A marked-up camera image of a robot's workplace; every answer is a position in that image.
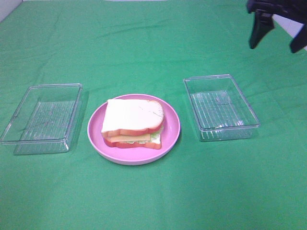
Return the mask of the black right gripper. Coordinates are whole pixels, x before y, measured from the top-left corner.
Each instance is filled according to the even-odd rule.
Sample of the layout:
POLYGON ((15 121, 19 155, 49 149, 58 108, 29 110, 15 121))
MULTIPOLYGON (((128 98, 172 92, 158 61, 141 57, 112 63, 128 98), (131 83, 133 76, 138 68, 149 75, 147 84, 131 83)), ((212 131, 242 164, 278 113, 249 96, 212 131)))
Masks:
POLYGON ((306 0, 248 0, 248 13, 254 12, 254 24, 249 47, 255 49, 262 38, 274 29, 273 14, 304 24, 290 43, 292 53, 307 46, 306 0))

